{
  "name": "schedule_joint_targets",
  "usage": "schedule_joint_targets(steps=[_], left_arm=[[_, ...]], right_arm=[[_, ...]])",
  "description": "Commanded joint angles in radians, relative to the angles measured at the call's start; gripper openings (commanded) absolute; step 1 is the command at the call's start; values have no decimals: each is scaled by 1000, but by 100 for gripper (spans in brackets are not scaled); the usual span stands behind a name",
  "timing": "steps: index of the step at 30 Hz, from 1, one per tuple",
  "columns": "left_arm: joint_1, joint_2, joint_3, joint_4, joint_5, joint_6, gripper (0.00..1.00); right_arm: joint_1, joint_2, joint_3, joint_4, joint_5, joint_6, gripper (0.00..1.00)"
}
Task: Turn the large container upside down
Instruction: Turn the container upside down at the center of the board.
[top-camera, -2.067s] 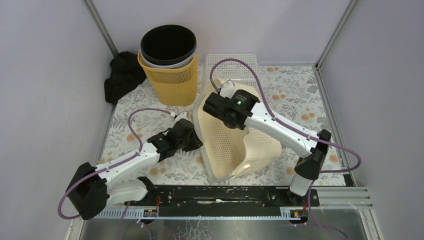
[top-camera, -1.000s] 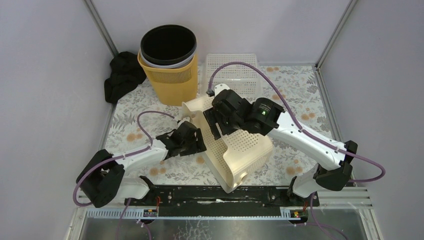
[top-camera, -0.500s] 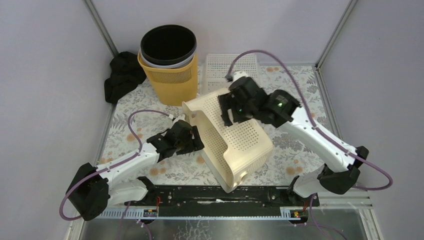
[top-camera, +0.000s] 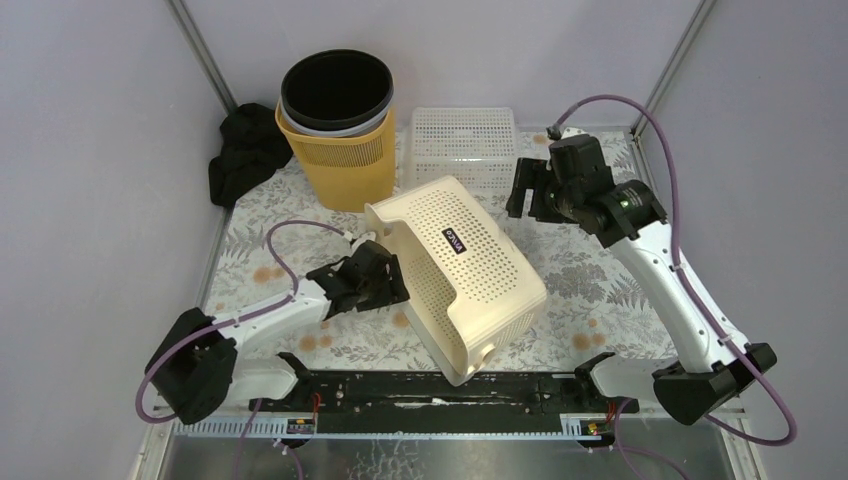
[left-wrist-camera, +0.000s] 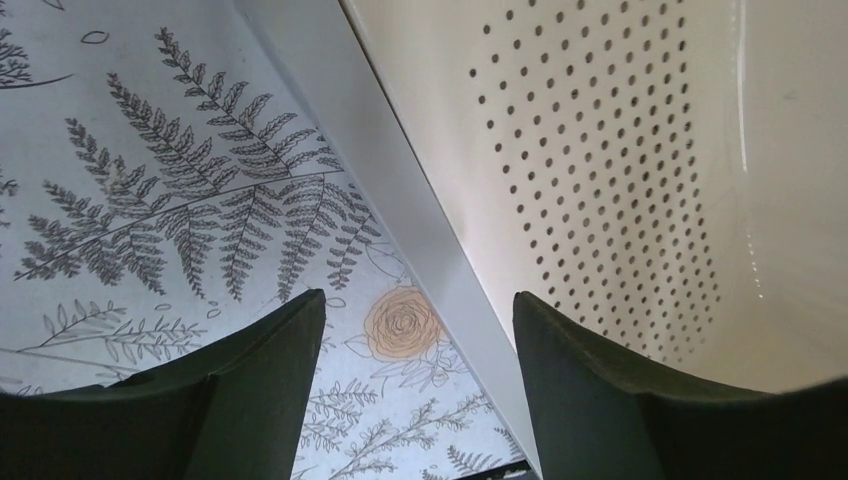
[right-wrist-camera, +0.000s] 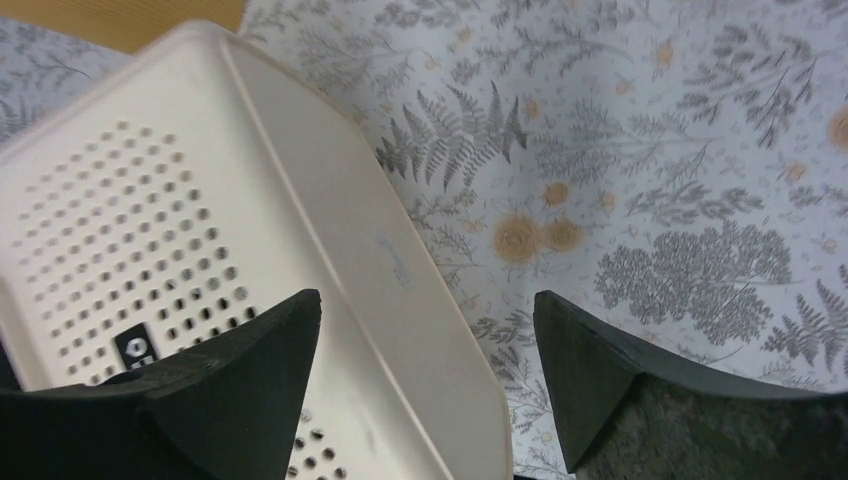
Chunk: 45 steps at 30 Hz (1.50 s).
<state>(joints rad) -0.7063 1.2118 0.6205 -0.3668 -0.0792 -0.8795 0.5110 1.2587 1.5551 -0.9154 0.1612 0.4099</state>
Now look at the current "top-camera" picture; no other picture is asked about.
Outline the white mesh plastic basket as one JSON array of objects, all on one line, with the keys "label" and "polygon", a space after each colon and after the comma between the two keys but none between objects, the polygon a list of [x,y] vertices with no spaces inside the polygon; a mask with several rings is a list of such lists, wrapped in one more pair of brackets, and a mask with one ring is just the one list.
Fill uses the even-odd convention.
[{"label": "white mesh plastic basket", "polygon": [[513,110],[418,107],[405,132],[400,185],[450,175],[469,190],[508,190],[518,159]]}]

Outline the large cream plastic basket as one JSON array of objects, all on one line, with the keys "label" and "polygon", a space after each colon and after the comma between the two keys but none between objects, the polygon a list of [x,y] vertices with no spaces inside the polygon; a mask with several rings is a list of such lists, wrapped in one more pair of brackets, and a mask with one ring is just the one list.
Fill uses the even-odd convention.
[{"label": "large cream plastic basket", "polygon": [[546,309],[523,253],[454,177],[364,207],[366,228],[396,255],[404,314],[453,386],[466,383]]}]

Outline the yellow plastic waste bin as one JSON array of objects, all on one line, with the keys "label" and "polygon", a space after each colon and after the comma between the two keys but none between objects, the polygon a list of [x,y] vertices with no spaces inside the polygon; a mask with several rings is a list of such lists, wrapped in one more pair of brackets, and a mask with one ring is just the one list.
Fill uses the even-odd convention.
[{"label": "yellow plastic waste bin", "polygon": [[316,137],[296,131],[280,105],[275,121],[318,201],[330,210],[362,213],[392,196],[396,181],[395,115],[389,109],[371,132],[357,137]]}]

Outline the black bucket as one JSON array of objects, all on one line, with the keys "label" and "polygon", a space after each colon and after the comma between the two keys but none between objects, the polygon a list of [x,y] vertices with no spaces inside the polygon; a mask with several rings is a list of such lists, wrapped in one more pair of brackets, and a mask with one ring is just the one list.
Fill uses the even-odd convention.
[{"label": "black bucket", "polygon": [[385,119],[394,78],[379,58],[359,50],[312,54],[293,65],[280,86],[280,113],[295,131],[324,138],[365,135]]}]

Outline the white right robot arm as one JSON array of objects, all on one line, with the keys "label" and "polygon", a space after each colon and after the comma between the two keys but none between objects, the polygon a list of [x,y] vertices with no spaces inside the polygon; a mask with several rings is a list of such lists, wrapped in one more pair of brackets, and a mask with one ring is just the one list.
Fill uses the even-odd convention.
[{"label": "white right robot arm", "polygon": [[749,342],[696,275],[680,279],[684,256],[672,245],[660,201],[639,180],[616,182],[597,138],[563,138],[549,153],[547,160],[518,159],[507,214],[576,224],[594,236],[641,287],[677,353],[665,359],[596,355],[575,370],[579,407],[597,412],[612,399],[651,401],[692,425],[776,364],[771,346]]}]

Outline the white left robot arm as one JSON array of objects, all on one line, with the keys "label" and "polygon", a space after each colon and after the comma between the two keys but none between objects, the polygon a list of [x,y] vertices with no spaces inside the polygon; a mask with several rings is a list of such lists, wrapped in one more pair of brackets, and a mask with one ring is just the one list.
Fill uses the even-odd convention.
[{"label": "white left robot arm", "polygon": [[186,425],[221,407],[259,399],[274,399],[285,410],[299,410],[309,401],[308,381],[283,359],[252,359],[250,353],[292,330],[408,298],[398,256],[364,240],[351,255],[307,273],[288,293],[218,316],[189,309],[177,318],[146,365],[137,413],[149,423],[156,420],[143,407],[148,386]]}]

